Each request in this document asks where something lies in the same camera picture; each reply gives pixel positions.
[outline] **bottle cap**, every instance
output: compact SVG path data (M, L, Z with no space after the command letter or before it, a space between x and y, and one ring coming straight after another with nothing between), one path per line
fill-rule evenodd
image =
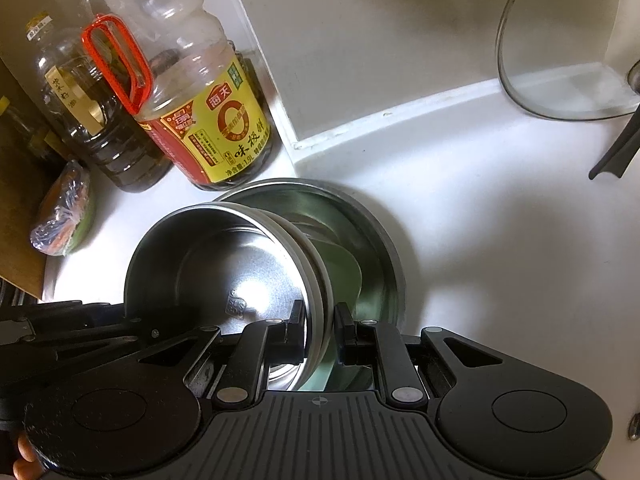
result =
M4 114L10 104L11 101L9 101L9 98L6 95L0 97L0 115Z
M35 38L38 33L50 22L53 20L51 16L49 16L48 12L41 12L34 18L32 18L29 23L26 25L27 29L27 40L31 41Z

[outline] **plastic bottle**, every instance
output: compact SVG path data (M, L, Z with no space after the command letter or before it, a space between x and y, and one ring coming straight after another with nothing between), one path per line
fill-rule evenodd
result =
M27 25L37 42L42 97L65 141L120 189L140 192L158 182L171 162L127 113L81 43L81 29L56 30L41 14ZM100 44L105 57L108 49Z
M97 17L82 36L85 47L127 109L196 186L228 189L261 171L271 126L220 21L202 9L204 0L83 1ZM108 73L96 29L115 43L124 38L127 48L120 47L139 69L129 70L131 92Z
M57 178L73 154L51 131L44 119L25 114L7 96L0 97L0 123L18 132L27 148Z

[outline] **human hand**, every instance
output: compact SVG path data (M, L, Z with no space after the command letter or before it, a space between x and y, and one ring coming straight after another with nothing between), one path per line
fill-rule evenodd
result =
M38 461L33 446L27 439L27 434L22 432L18 437L18 451L22 458L14 462L14 476L16 480L37 480L44 473L44 468Z

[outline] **bottle handle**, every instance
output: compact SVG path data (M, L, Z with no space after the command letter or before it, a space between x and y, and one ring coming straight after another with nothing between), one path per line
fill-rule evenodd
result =
M120 42L117 40L115 35L112 33L109 23L113 24L113 26L118 30L122 39L124 40L127 48L133 56L133 59L138 64L140 72L135 70L132 64L129 61L129 58L124 53ZM107 62L105 62L104 58L101 56L100 51L98 51L97 47L94 44L94 40L92 38L92 34L94 30L100 29L103 31L108 41L113 45L116 54L120 58L121 62L127 69L129 76L131 78L131 88L129 94L124 90L116 76L111 71ZM127 25L114 14L99 14L93 23L91 23L85 30L82 32L82 44L84 45L85 50L89 53L89 56L92 57L96 66L102 72L104 78L108 81L111 89L115 92L118 99L122 102L124 107L127 109L131 115L137 115L140 113L140 109L146 100L149 99L151 92L154 86L154 76L151 73L151 69L149 68L149 64L146 61L146 58L142 51L140 50L140 46L138 42L135 40Z

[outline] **plastic wrap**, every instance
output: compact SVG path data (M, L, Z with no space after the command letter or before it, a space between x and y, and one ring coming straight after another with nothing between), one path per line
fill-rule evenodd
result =
M40 205L31 245L49 256L64 256L82 241L93 220L89 171L72 160Z

